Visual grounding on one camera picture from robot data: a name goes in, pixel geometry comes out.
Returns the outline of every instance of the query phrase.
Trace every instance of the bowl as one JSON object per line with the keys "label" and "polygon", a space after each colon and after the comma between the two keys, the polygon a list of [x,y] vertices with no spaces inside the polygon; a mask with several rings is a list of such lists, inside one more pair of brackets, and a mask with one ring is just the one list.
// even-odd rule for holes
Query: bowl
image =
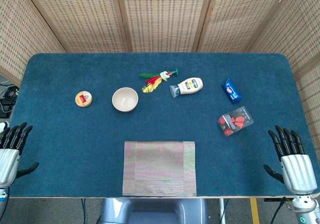
{"label": "bowl", "polygon": [[122,87],[115,91],[112,96],[112,104],[121,112],[132,111],[138,103],[138,94],[130,87]]}

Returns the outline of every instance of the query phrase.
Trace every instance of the squeeze bottle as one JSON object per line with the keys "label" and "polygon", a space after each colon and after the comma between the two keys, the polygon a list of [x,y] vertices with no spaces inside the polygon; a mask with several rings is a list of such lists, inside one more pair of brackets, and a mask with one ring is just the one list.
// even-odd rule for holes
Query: squeeze bottle
{"label": "squeeze bottle", "polygon": [[180,82],[178,85],[171,85],[170,92],[173,98],[183,94],[191,94],[200,91],[203,87],[199,77],[191,77]]}

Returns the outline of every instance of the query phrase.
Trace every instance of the floor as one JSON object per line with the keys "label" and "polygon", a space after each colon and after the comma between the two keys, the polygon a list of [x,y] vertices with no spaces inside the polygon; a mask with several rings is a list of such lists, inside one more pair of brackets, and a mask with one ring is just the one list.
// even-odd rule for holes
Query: floor
{"label": "floor", "polygon": [[[6,80],[0,76],[0,83]],[[0,93],[6,89],[0,86]],[[277,209],[278,202],[264,202],[257,199],[259,223],[269,224]],[[96,224],[101,212],[102,199],[86,199],[86,216],[88,224]],[[229,201],[225,212],[227,224],[251,224],[253,223],[250,199],[234,198]],[[207,200],[208,224],[219,224],[219,200]],[[82,224],[83,209],[78,198],[10,198],[6,212],[1,221],[2,224]],[[294,213],[283,206],[274,224],[298,223]]]}

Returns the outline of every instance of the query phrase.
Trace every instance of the blue snack packet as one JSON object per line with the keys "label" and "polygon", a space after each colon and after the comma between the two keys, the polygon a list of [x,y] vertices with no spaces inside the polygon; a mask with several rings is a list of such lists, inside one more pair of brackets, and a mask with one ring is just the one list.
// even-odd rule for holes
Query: blue snack packet
{"label": "blue snack packet", "polygon": [[242,96],[240,96],[230,78],[228,78],[225,84],[222,84],[221,86],[228,97],[231,99],[233,104],[235,104],[237,101],[242,100]]}

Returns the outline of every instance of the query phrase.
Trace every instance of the blue tabletop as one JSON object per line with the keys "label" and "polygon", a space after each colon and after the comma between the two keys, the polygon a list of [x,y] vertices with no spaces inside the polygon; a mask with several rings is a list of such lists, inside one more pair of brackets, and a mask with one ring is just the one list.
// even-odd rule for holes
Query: blue tabletop
{"label": "blue tabletop", "polygon": [[[143,93],[139,73],[177,68],[179,76]],[[172,98],[170,85],[200,77],[203,89]],[[221,84],[231,78],[243,100],[232,104]],[[117,111],[121,87],[139,96]],[[80,91],[90,106],[75,103]],[[225,136],[217,120],[245,106],[254,124]],[[39,167],[12,185],[13,197],[121,197],[125,141],[194,141],[198,196],[282,196],[281,173],[268,130],[300,134],[319,182],[320,168],[288,60],[262,53],[37,54],[28,62],[11,126],[33,125],[19,168]]]}

